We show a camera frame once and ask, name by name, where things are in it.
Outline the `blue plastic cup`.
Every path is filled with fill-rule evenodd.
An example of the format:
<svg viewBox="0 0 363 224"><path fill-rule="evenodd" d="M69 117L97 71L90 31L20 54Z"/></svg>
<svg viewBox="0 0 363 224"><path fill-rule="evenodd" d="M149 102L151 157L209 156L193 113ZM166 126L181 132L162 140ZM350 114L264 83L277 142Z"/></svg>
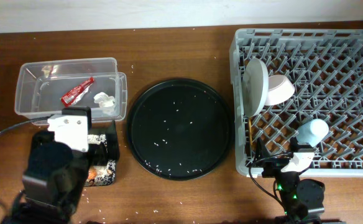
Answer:
<svg viewBox="0 0 363 224"><path fill-rule="evenodd" d="M309 144L311 147L315 147L329 133L329 126L322 119L313 119L301 125L297 131L296 139L299 143Z"/></svg>

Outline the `white tissue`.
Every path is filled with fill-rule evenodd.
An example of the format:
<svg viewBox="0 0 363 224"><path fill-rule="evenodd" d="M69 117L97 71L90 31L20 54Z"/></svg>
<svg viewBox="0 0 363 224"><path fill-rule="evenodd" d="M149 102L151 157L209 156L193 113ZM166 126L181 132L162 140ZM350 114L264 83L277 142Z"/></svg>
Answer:
<svg viewBox="0 0 363 224"><path fill-rule="evenodd" d="M94 103L98 104L103 113L111 114L115 109L116 99L104 92L100 92L94 96Z"/></svg>

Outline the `red snack wrapper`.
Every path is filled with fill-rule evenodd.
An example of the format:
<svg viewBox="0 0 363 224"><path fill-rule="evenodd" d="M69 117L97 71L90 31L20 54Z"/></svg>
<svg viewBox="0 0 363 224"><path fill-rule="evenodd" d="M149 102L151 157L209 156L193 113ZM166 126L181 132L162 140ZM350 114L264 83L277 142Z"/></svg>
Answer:
<svg viewBox="0 0 363 224"><path fill-rule="evenodd" d="M90 86L95 82L93 77L89 77L89 79L80 83L78 86L72 88L68 92L66 92L61 98L60 101L65 107L73 106L77 104L82 97L88 92Z"/></svg>

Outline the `grey plate with leftovers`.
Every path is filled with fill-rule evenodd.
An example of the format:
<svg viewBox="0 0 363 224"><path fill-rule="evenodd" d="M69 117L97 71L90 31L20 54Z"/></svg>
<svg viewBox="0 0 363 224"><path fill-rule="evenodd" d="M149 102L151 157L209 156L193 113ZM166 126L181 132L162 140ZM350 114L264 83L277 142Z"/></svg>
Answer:
<svg viewBox="0 0 363 224"><path fill-rule="evenodd" d="M269 73L263 61L253 58L245 68L242 78L242 99L247 117L258 115L267 99Z"/></svg>

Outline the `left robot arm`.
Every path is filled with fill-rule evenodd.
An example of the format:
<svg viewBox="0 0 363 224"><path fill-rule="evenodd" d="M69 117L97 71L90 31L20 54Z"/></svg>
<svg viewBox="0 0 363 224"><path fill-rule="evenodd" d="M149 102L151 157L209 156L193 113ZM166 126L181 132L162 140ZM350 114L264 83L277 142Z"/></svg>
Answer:
<svg viewBox="0 0 363 224"><path fill-rule="evenodd" d="M74 151L39 131L33 138L24 189L15 198L3 223L70 223L83 190L116 180L119 143L114 131L89 132L88 152Z"/></svg>

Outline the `wooden chopstick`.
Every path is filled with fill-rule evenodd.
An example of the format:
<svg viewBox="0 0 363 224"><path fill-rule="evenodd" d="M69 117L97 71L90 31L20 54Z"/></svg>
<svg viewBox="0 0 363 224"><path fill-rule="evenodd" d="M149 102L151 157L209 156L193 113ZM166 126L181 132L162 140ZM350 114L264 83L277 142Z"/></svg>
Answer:
<svg viewBox="0 0 363 224"><path fill-rule="evenodd" d="M253 140L252 140L252 121L248 118L248 132L249 132L249 149L252 150Z"/></svg>

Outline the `pink white bowl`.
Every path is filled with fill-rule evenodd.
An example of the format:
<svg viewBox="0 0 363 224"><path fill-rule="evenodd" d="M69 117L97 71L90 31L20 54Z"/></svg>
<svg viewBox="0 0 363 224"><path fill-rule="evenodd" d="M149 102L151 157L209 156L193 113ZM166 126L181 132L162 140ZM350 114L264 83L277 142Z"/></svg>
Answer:
<svg viewBox="0 0 363 224"><path fill-rule="evenodd" d="M272 75L269 77L269 90L265 106L273 106L290 99L295 93L295 87L285 75Z"/></svg>

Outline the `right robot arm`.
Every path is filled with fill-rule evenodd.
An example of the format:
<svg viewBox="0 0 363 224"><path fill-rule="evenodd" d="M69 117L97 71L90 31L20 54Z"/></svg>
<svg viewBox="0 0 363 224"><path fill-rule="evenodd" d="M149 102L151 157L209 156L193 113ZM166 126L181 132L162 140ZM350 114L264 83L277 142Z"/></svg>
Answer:
<svg viewBox="0 0 363 224"><path fill-rule="evenodd" d="M256 144L252 168L263 168L263 178L273 178L273 192L265 193L283 208L284 215L275 217L275 223L321 223L324 213L325 185L314 179L300 179L313 161L315 150L307 143L290 140L288 152L271 155L263 140Z"/></svg>

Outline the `orange carrot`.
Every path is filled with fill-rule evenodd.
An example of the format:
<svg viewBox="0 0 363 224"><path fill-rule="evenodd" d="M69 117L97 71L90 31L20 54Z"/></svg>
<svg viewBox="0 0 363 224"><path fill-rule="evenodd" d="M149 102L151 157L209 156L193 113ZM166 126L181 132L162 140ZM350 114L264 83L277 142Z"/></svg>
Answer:
<svg viewBox="0 0 363 224"><path fill-rule="evenodd" d="M88 180L94 180L96 176L97 176L96 169L89 169Z"/></svg>

